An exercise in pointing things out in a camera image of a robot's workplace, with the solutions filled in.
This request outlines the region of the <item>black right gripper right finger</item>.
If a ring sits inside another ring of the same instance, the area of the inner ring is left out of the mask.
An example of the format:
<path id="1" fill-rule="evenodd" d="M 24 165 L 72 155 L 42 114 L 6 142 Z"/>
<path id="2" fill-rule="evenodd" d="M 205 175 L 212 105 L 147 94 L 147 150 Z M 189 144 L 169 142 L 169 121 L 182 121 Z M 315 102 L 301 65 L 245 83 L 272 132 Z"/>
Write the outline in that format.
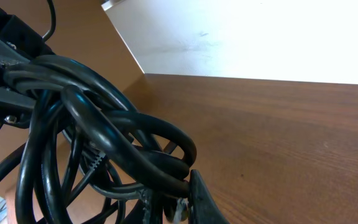
<path id="1" fill-rule="evenodd" d="M 213 200 L 198 170 L 190 172 L 189 224 L 229 224 Z"/>

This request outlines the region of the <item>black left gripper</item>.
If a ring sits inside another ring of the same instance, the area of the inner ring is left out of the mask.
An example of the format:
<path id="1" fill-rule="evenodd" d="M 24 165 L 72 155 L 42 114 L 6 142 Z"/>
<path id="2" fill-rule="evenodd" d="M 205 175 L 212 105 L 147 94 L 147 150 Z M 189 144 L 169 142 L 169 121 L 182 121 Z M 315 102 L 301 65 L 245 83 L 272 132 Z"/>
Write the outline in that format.
<path id="1" fill-rule="evenodd" d="M 15 15 L 0 8 L 0 129 L 3 125 L 26 129 L 35 101 L 19 93 L 3 80 L 5 69 L 27 63 L 40 55 L 52 54 L 45 43 L 53 35 L 54 27 L 43 36 Z"/>

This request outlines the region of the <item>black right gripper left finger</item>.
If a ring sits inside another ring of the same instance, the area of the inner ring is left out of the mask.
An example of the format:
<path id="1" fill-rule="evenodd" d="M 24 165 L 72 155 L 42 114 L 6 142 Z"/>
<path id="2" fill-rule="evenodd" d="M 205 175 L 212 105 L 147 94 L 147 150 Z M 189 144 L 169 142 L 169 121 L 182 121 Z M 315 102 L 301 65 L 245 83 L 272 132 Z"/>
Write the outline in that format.
<path id="1" fill-rule="evenodd" d="M 162 224 L 162 194 L 153 190 L 142 190 L 134 208 L 122 224 Z"/>

